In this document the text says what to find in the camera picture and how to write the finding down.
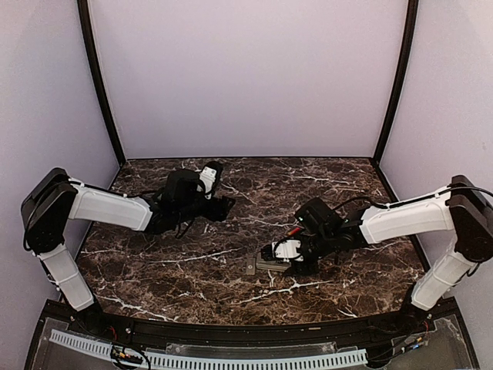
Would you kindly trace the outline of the red battery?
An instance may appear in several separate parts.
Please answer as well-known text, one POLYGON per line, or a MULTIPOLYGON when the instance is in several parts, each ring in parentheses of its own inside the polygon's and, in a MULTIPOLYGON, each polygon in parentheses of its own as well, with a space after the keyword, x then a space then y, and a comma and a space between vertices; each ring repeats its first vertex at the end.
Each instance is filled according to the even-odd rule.
POLYGON ((303 229, 302 229, 301 227, 296 227, 296 228, 294 228, 293 230, 289 231, 289 232, 287 233, 287 236, 292 236, 292 235, 295 235, 295 234, 297 234, 297 233, 301 232, 302 230, 303 230, 303 229))

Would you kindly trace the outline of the grey battery cover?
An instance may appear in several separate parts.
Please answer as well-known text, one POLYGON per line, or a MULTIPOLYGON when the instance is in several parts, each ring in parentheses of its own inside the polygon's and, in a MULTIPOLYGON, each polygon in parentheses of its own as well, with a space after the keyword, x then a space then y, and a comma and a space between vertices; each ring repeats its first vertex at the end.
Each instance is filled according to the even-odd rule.
POLYGON ((246 259, 246 275, 253 276, 256 273, 256 258, 248 257, 246 259))

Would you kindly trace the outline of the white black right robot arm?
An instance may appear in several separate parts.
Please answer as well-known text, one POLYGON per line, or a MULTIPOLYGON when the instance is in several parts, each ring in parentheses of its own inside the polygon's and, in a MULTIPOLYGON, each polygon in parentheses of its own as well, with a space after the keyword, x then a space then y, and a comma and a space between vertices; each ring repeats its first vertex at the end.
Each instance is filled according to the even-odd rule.
POLYGON ((411 289, 406 307, 393 318, 393 327, 410 334, 438 299, 470 270, 492 258, 492 205, 487 190, 457 175, 432 193, 397 203, 372 203, 341 217, 320 198, 295 214, 301 227, 267 245, 263 253, 287 262, 295 274, 312 274, 328 254, 361 249, 396 237, 452 230, 455 237, 435 265, 411 289))

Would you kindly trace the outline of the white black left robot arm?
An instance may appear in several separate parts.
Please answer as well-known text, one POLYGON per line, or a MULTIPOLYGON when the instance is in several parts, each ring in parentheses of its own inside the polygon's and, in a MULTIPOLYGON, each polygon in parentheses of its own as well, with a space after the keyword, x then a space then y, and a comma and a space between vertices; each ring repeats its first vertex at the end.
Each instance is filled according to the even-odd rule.
POLYGON ((200 172, 174 170, 157 191, 131 197, 53 168, 22 201, 23 247, 41 261, 72 309, 80 311, 79 324, 92 336, 101 336, 108 331, 109 320, 96 309, 98 302, 65 246, 67 222, 95 221, 146 234, 174 230, 181 238, 198 217, 212 222, 227 218, 235 200, 215 195, 222 170, 214 161, 200 172))

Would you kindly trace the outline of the white remote control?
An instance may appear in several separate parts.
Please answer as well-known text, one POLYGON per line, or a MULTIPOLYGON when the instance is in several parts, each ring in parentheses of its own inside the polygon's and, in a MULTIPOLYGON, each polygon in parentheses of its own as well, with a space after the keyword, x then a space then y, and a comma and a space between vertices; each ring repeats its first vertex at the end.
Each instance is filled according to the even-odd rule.
POLYGON ((265 270, 265 271, 278 271, 284 272, 291 267, 289 262, 282 261, 267 261, 263 259, 260 255, 257 256, 256 260, 256 269, 257 270, 265 270))

